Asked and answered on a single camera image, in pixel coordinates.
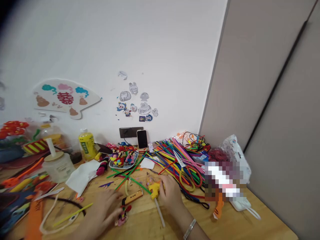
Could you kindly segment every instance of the power outlet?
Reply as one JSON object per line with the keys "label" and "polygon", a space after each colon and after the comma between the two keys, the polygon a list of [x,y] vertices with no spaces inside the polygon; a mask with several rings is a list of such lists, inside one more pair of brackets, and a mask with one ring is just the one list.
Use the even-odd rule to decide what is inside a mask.
{"label": "power outlet", "polygon": [[143,127],[119,128],[121,138],[137,137],[137,131],[143,130]]}

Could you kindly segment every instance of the scissors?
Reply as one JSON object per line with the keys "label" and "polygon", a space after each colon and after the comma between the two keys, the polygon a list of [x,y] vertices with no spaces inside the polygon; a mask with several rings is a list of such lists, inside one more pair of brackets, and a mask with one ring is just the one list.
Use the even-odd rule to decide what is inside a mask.
{"label": "scissors", "polygon": [[[191,178],[191,181],[192,181],[191,183],[192,183],[192,186],[193,186],[193,188],[192,188],[192,189],[189,189],[188,191],[189,191],[189,192],[194,192],[195,187],[200,188],[200,187],[202,186],[202,176],[201,176],[200,172],[199,172],[196,168],[194,168],[194,167],[192,167],[192,166],[185,165],[185,164],[183,163],[183,161],[181,160],[180,156],[178,155],[178,153],[177,153],[175,150],[173,150],[173,153],[174,153],[174,156],[176,157],[178,163],[179,163],[180,166],[181,166],[181,170],[180,170],[180,173],[179,173],[179,180],[180,180],[181,184],[182,184],[182,180],[181,180],[182,170],[184,171],[184,173],[186,173],[185,170],[183,169],[183,168],[186,168],[187,171],[188,171],[188,173],[189,173],[189,175],[190,175],[190,178]],[[191,173],[190,170],[194,171],[194,172],[196,173],[196,175],[199,176],[199,179],[200,179],[200,183],[199,183],[199,184],[197,184],[197,183],[195,182],[195,180],[194,180],[194,178],[193,178],[193,175],[192,175],[192,173]]]}

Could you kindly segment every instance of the hand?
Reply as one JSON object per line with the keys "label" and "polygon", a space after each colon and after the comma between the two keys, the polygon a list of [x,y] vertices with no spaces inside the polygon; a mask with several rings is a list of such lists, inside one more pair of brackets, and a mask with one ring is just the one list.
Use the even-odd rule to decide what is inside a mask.
{"label": "hand", "polygon": [[160,175],[160,178],[162,180],[159,189],[161,201],[172,215],[179,213],[185,206],[182,202],[178,183],[170,175]]}
{"label": "hand", "polygon": [[113,189],[99,192],[92,207],[88,208],[88,213],[69,239],[94,240],[99,237],[121,213],[121,208],[115,208],[121,196],[122,193]]}

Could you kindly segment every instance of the cartoon character sticker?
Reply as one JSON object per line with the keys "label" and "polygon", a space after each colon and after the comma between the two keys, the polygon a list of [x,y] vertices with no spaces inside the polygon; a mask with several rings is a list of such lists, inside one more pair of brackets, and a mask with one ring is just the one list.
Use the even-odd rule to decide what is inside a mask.
{"label": "cartoon character sticker", "polygon": [[136,112],[137,109],[138,109],[138,108],[137,108],[133,103],[131,103],[131,105],[130,105],[130,110],[131,110],[132,112]]}
{"label": "cartoon character sticker", "polygon": [[141,101],[147,102],[148,101],[147,99],[149,99],[149,94],[142,93],[140,98],[141,98]]}
{"label": "cartoon character sticker", "polygon": [[148,115],[146,116],[146,118],[145,118],[145,121],[146,121],[146,122],[150,122],[150,121],[152,121],[152,119],[153,119],[152,115],[151,115],[151,114],[148,114]]}
{"label": "cartoon character sticker", "polygon": [[137,84],[135,82],[133,82],[133,85],[132,83],[129,83],[129,90],[132,94],[137,94],[138,93]]}
{"label": "cartoon character sticker", "polygon": [[126,114],[126,117],[130,117],[131,111],[129,109],[124,110],[124,113]]}
{"label": "cartoon character sticker", "polygon": [[138,109],[138,113],[146,115],[151,112],[151,107],[147,103],[141,103],[141,107]]}
{"label": "cartoon character sticker", "polygon": [[127,104],[126,103],[121,103],[119,102],[119,107],[117,107],[117,111],[120,112],[120,111],[125,111],[127,109]]}
{"label": "cartoon character sticker", "polygon": [[131,94],[128,91],[122,91],[120,93],[120,101],[128,101],[131,99]]}
{"label": "cartoon character sticker", "polygon": [[152,112],[153,116],[155,116],[155,117],[158,116],[158,109],[155,108],[155,109],[152,110],[151,112]]}

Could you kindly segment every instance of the white cord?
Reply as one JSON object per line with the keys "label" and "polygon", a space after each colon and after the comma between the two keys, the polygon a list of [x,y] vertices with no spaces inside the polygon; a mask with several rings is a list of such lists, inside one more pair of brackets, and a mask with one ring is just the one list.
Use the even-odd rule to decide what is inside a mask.
{"label": "white cord", "polygon": [[261,220],[260,215],[253,210],[251,207],[248,207],[246,204],[243,204],[241,202],[239,202],[245,209],[247,209],[249,211],[249,213],[251,213],[256,219]]}
{"label": "white cord", "polygon": [[40,227],[39,227],[39,230],[40,230],[40,232],[42,232],[43,235],[48,235],[48,234],[52,234],[52,233],[59,232],[60,230],[66,228],[66,227],[68,227],[68,226],[70,226],[70,225],[76,220],[76,218],[79,216],[79,213],[77,213],[76,215],[72,216],[71,219],[69,219],[69,222],[68,222],[66,225],[62,226],[61,228],[58,228],[58,229],[52,230],[52,231],[47,231],[47,230],[45,230],[45,229],[43,228],[43,225],[44,225],[44,223],[46,222],[49,214],[52,212],[53,208],[55,207],[55,205],[56,205],[56,203],[57,203],[57,200],[58,200],[58,195],[56,196],[52,207],[50,208],[50,210],[49,210],[49,212],[46,214],[46,216],[43,218],[42,223],[41,223],[41,225],[40,225]]}

